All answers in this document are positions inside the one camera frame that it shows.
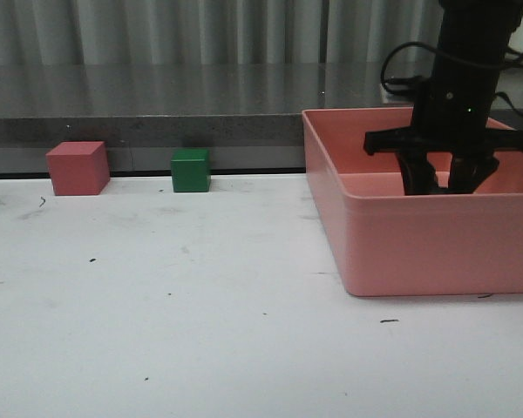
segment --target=white table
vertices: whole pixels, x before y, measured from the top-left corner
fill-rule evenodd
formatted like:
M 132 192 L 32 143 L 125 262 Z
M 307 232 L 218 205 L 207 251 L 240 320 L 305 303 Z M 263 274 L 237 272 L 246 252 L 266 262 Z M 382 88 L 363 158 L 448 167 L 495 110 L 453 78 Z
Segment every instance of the white table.
M 302 175 L 1 180 L 0 418 L 169 416 L 523 417 L 523 294 L 349 296 Z

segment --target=pink plastic container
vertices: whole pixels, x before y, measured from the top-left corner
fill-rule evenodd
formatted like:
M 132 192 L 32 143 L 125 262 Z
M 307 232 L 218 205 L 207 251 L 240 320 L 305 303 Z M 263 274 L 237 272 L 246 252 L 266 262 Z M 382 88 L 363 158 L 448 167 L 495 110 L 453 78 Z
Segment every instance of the pink plastic container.
M 363 141 L 407 126 L 411 108 L 302 118 L 309 185 L 347 292 L 523 293 L 523 154 L 499 152 L 498 171 L 472 195 L 404 196 L 394 154 L 370 157 Z M 451 155 L 429 160 L 446 182 Z

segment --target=green block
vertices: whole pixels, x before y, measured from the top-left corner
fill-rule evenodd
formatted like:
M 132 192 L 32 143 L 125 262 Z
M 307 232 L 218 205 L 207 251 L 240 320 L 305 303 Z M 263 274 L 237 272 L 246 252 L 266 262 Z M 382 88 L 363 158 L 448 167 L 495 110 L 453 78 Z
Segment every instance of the green block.
M 209 192 L 211 171 L 209 150 L 183 148 L 171 160 L 173 189 L 175 192 Z

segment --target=red block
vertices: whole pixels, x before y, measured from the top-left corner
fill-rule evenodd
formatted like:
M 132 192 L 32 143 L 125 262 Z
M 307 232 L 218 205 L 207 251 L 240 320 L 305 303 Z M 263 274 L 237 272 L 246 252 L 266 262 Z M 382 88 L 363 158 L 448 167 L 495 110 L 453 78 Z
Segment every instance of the red block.
M 100 194 L 111 179 L 103 141 L 63 142 L 46 162 L 57 196 Z

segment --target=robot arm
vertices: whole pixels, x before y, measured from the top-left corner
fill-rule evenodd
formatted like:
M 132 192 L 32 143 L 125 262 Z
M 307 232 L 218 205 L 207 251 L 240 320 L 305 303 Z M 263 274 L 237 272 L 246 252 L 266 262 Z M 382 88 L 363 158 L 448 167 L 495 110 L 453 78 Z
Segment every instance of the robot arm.
M 469 193 L 498 167 L 495 151 L 523 152 L 523 132 L 486 128 L 510 36 L 523 0 L 440 0 L 444 18 L 431 76 L 415 97 L 411 126 L 368 132 L 364 149 L 395 152 L 405 194 Z M 474 64 L 463 64 L 461 60 Z M 450 152 L 447 188 L 440 188 L 428 152 Z

